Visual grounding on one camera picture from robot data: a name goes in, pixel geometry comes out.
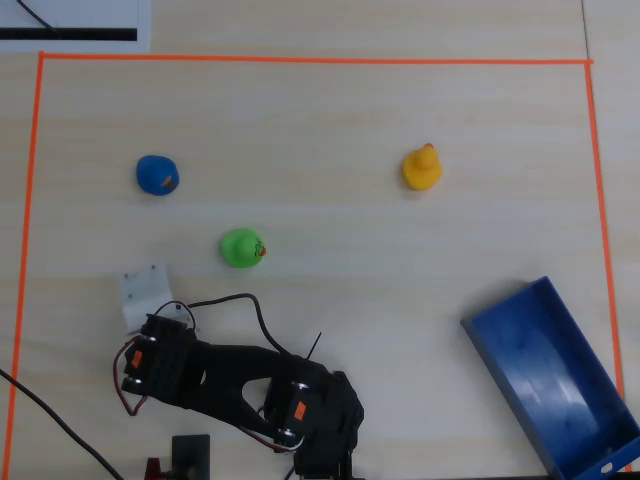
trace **black stripe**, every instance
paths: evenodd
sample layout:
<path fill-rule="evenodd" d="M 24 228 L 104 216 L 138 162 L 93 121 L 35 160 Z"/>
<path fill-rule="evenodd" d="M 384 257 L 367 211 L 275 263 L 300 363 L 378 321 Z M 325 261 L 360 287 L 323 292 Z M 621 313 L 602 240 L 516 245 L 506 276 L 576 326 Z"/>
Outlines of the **black stripe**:
<path fill-rule="evenodd" d="M 98 40 L 135 42 L 137 28 L 0 28 L 0 40 Z"/>

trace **toy duck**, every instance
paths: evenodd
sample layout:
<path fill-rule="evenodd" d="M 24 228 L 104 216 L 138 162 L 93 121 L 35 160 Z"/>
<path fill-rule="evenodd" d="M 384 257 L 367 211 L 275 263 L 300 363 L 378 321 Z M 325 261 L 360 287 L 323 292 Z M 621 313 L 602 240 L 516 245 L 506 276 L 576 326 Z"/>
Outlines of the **toy duck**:
<path fill-rule="evenodd" d="M 414 190 L 428 190 L 433 187 L 442 176 L 438 152 L 433 145 L 427 143 L 421 149 L 407 155 L 402 164 L 402 173 Z"/>
<path fill-rule="evenodd" d="M 167 157 L 145 155 L 138 160 L 136 179 L 142 190 L 151 195 L 163 196 L 173 192 L 180 182 L 178 167 Z"/>
<path fill-rule="evenodd" d="M 250 228 L 239 228 L 225 234 L 220 242 L 220 251 L 234 268 L 254 267 L 267 254 L 262 239 Z"/>

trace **white bracket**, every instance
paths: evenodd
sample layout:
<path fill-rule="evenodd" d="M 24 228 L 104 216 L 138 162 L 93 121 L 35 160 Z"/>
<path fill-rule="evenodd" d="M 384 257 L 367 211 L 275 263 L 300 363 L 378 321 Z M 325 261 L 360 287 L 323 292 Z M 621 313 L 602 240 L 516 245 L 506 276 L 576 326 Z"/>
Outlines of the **white bracket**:
<path fill-rule="evenodd" d="M 127 324 L 127 334 L 140 330 L 147 321 L 147 313 L 173 300 L 167 269 L 162 264 L 153 264 L 139 270 L 120 275 L 120 301 Z M 162 311 L 166 318 L 179 318 L 185 312 L 174 306 Z"/>

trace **yellow rubber duck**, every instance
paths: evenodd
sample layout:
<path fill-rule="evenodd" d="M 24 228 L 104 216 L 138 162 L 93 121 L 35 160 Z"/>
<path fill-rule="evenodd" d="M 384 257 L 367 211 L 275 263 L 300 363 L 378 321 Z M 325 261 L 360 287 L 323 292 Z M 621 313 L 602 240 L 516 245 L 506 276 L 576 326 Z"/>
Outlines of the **yellow rubber duck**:
<path fill-rule="evenodd" d="M 442 165 L 433 145 L 427 143 L 421 149 L 407 155 L 402 164 L 402 173 L 414 190 L 428 190 L 433 187 L 442 176 Z"/>

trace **blue tray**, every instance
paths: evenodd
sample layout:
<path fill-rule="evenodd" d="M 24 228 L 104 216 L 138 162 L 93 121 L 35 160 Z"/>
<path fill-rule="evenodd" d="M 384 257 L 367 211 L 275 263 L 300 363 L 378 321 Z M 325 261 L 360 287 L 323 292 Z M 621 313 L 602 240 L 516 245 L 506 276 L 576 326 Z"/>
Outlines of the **blue tray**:
<path fill-rule="evenodd" d="M 547 277 L 462 320 L 547 472 L 595 480 L 640 457 L 640 429 Z"/>

